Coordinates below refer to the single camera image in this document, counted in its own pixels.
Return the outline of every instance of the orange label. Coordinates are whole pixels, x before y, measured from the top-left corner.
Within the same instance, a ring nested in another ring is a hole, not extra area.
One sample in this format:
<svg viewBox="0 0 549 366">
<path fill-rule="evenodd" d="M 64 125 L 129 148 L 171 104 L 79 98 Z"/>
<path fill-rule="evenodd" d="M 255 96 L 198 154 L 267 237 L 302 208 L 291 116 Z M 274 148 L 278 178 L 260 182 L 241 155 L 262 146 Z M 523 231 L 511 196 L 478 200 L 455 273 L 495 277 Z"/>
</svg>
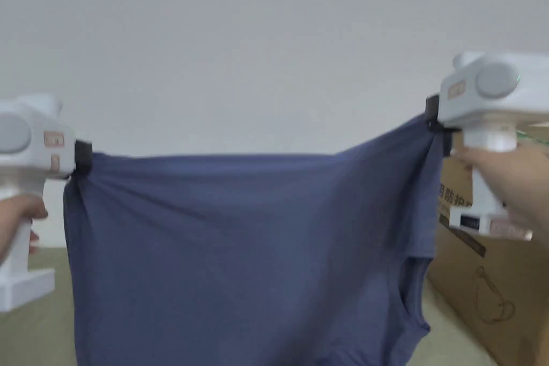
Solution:
<svg viewBox="0 0 549 366">
<path fill-rule="evenodd" d="M 51 155 L 51 167 L 52 172 L 59 172 L 61 159 L 59 155 Z"/>
<path fill-rule="evenodd" d="M 65 135 L 59 132 L 44 132 L 46 147 L 65 147 Z"/>
<path fill-rule="evenodd" d="M 465 81 L 456 83 L 448 89 L 448 100 L 452 100 L 465 93 Z"/>
</svg>

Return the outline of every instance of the blue t-shirt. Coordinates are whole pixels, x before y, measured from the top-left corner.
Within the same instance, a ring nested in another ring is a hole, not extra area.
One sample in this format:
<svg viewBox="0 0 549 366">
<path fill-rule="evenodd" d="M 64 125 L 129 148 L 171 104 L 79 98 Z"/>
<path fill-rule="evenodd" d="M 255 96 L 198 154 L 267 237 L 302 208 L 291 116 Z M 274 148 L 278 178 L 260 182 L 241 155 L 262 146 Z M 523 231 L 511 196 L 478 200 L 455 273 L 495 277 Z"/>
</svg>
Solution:
<svg viewBox="0 0 549 366">
<path fill-rule="evenodd" d="M 65 189 L 79 366 L 400 366 L 429 326 L 442 137 L 95 154 Z"/>
</svg>

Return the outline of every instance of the hand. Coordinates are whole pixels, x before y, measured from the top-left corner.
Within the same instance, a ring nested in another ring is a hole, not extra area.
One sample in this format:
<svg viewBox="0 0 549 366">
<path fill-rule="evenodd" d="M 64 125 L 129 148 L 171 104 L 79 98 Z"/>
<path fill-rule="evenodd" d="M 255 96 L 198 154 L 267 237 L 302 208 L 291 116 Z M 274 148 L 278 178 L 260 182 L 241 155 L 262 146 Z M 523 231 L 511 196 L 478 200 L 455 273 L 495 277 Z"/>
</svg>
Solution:
<svg viewBox="0 0 549 366">
<path fill-rule="evenodd" d="M 8 251 L 13 237 L 23 219 L 45 219 L 48 216 L 41 198 L 20 195 L 0 201 L 0 262 Z M 36 233 L 31 232 L 29 242 L 37 241 Z M 29 252 L 34 248 L 29 245 Z"/>
<path fill-rule="evenodd" d="M 464 148 L 452 155 L 480 172 L 513 223 L 549 240 L 549 158 L 542 147 L 503 153 Z"/>
</svg>

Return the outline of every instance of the finger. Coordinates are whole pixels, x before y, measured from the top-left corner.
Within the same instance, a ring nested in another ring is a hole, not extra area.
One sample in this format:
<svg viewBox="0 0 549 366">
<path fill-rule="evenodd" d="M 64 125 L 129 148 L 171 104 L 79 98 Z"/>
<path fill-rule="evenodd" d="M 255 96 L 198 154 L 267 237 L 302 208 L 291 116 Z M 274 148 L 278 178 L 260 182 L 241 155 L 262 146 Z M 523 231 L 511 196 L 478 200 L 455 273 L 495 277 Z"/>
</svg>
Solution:
<svg viewBox="0 0 549 366">
<path fill-rule="evenodd" d="M 25 194 L 7 199 L 14 210 L 18 211 L 21 217 L 27 219 L 45 219 L 48 211 L 42 199 L 38 196 Z"/>
<path fill-rule="evenodd" d="M 484 150 L 483 148 L 463 147 L 460 150 L 453 150 L 452 156 L 469 165 L 478 166 L 481 163 L 490 159 L 493 152 Z"/>
</svg>

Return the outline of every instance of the white wall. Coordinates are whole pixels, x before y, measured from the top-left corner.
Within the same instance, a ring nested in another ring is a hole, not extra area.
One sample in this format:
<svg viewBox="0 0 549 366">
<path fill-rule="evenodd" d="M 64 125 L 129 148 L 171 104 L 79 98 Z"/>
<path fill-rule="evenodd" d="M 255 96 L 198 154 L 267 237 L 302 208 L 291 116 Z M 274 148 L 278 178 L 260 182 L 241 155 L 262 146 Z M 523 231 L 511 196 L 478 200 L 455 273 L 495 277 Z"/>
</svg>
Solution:
<svg viewBox="0 0 549 366">
<path fill-rule="evenodd" d="M 0 0 L 0 97 L 99 151 L 333 152 L 421 112 L 454 53 L 549 49 L 544 0 Z M 44 245 L 64 244 L 48 183 Z"/>
</svg>

